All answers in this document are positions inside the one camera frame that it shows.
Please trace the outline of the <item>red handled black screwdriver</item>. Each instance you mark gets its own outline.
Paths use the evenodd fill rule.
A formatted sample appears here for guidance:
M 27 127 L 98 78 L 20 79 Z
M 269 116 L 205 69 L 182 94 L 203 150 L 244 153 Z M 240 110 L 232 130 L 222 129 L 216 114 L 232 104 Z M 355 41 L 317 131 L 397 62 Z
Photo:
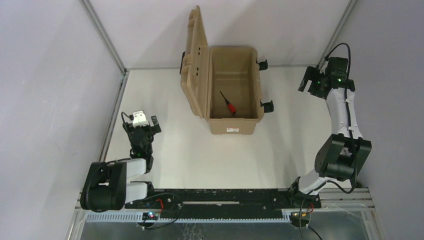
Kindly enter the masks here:
M 237 113 L 236 108 L 230 103 L 230 101 L 224 96 L 224 94 L 220 91 L 220 94 L 222 95 L 222 97 L 224 98 L 224 101 L 229 109 L 229 111 L 231 112 L 232 115 L 235 115 Z

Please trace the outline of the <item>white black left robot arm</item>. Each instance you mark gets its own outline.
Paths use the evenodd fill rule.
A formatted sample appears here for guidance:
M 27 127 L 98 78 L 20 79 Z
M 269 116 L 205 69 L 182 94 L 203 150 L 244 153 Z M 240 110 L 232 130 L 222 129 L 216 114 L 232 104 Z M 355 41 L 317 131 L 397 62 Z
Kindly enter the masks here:
M 130 143 L 129 157 L 90 165 L 80 196 L 80 206 L 96 213 L 121 210 L 126 203 L 144 199 L 148 183 L 129 182 L 130 178 L 149 173 L 153 167 L 154 136 L 161 127 L 155 115 L 147 120 L 141 111 L 123 121 Z

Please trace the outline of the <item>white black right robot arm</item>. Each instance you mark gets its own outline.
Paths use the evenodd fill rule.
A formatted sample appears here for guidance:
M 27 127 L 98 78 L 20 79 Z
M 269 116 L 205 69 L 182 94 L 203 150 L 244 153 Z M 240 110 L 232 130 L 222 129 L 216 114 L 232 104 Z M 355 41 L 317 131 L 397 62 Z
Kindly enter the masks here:
M 330 115 L 331 134 L 315 156 L 314 168 L 299 176 L 288 192 L 292 201 L 310 200 L 327 184 L 350 194 L 356 188 L 358 175 L 367 160 L 372 143 L 363 138 L 355 113 L 355 84 L 349 78 L 350 60 L 327 57 L 326 67 L 309 66 L 298 87 L 312 96 L 324 99 Z M 340 183 L 349 181 L 350 190 Z

